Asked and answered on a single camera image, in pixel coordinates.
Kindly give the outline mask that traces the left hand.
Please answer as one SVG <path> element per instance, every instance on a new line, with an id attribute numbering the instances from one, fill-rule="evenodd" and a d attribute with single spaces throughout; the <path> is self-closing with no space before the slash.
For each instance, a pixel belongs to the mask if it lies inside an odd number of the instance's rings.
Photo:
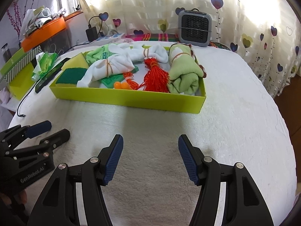
<path id="1" fill-rule="evenodd" d="M 11 201 L 10 197 L 6 196 L 3 193 L 1 193 L 0 196 L 1 196 L 1 199 L 3 200 L 3 202 L 5 203 L 6 206 L 12 204 L 12 201 Z M 19 192 L 19 194 L 14 195 L 14 199 L 17 201 L 18 204 L 25 205 L 27 203 L 27 193 L 26 193 L 26 191 L 22 190 L 21 192 Z"/>

